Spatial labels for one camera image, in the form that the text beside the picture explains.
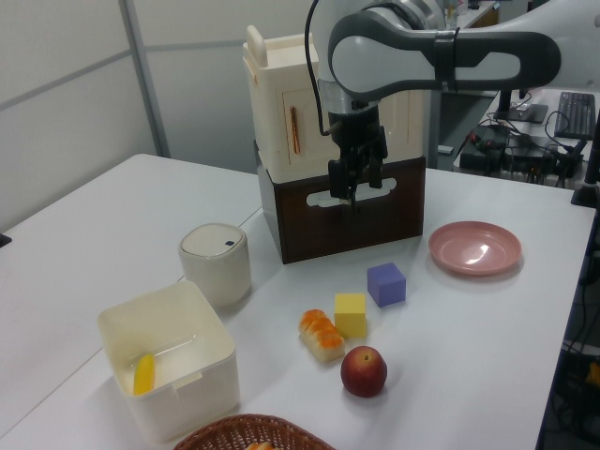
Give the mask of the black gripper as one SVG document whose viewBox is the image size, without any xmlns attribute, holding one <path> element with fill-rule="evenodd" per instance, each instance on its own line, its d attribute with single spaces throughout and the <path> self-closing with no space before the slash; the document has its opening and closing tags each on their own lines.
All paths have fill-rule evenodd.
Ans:
<svg viewBox="0 0 600 450">
<path fill-rule="evenodd" d="M 378 110 L 327 114 L 330 136 L 338 147 L 337 159 L 328 161 L 330 195 L 345 201 L 357 215 L 356 189 L 360 180 L 360 160 L 352 149 L 369 152 L 368 183 L 383 187 L 383 161 L 388 157 L 384 127 Z"/>
</svg>

